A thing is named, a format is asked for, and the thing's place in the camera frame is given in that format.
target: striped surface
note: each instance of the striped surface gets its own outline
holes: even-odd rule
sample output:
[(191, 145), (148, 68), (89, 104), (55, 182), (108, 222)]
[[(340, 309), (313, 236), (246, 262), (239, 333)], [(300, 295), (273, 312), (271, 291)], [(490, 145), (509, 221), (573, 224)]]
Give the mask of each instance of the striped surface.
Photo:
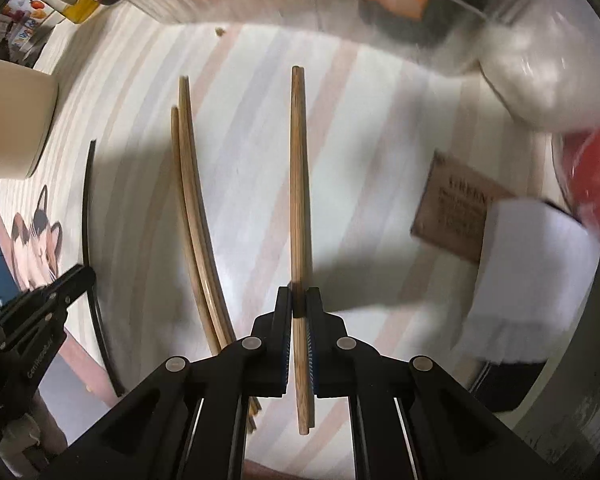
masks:
[[(188, 75), (218, 272), (238, 337), (289, 281), (291, 66), (305, 67), (315, 285), (349, 333), (450, 372), (476, 269), (409, 229), (433, 150), (519, 194), (559, 201), (550, 150), (515, 124), (480, 75), (443, 78), (338, 38), (255, 25), (164, 26), (127, 4), (63, 23), (37, 67), (60, 81), (48, 144), (27, 181), (2, 181), (0, 214), (32, 214), (43, 184), (64, 227), (60, 271), (80, 261), (88, 142), (92, 264), (113, 359), (132, 387), (166, 357), (209, 355), (177, 229), (169, 108)], [(100, 360), (86, 299), (67, 328)], [(294, 391), (293, 378), (289, 383)], [(292, 395), (264, 399), (247, 457), (310, 478), (352, 478), (348, 408), (318, 400), (297, 433)]]

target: clear plastic bag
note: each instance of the clear plastic bag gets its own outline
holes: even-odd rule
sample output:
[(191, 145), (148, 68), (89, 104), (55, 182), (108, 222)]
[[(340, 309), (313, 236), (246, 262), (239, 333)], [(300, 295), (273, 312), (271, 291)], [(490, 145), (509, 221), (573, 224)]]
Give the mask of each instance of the clear plastic bag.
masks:
[(555, 172), (573, 214), (600, 239), (600, 127), (553, 142)]
[(484, 32), (480, 64), (509, 110), (538, 130), (600, 124), (600, 20), (586, 0), (536, 0)]

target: pair of chopsticks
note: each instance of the pair of chopsticks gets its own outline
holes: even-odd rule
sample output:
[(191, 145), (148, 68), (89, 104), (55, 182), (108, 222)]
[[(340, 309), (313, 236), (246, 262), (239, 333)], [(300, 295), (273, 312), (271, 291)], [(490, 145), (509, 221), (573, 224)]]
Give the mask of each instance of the pair of chopsticks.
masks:
[[(206, 223), (200, 176), (195, 155), (189, 78), (180, 77), (178, 106), (171, 108), (171, 145), (177, 201), (183, 224), (185, 256), (193, 297), (197, 304), (206, 340), (213, 355), (235, 341), (235, 332), (222, 294), (209, 228)], [(256, 429), (254, 415), (261, 409), (255, 397), (249, 399), (247, 431)]]
[(293, 369), (300, 434), (315, 426), (313, 388), (309, 376), (305, 290), (311, 274), (309, 233), (309, 170), (306, 147), (304, 68), (291, 69), (291, 304), (293, 308)]

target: beige container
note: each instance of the beige container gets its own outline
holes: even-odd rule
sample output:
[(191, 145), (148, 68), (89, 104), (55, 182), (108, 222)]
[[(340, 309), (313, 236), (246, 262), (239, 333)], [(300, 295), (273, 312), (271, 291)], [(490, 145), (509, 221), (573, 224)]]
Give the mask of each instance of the beige container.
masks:
[(0, 60), (0, 178), (31, 176), (46, 142), (57, 94), (53, 76)]

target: round metal rivet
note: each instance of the round metal rivet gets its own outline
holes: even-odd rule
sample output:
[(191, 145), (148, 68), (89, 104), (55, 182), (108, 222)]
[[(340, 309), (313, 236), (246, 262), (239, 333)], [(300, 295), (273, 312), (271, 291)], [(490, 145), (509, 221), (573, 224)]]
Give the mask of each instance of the round metal rivet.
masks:
[(256, 348), (260, 348), (262, 345), (262, 340), (259, 337), (249, 336), (242, 340), (242, 346), (247, 350), (255, 350)]
[(171, 357), (167, 361), (167, 370), (170, 372), (179, 372), (187, 365), (187, 362), (182, 357)]
[(352, 350), (355, 348), (356, 342), (352, 337), (341, 337), (336, 341), (336, 345), (343, 350)]
[(420, 355), (413, 360), (413, 367), (421, 372), (428, 372), (433, 368), (433, 361), (424, 355)]

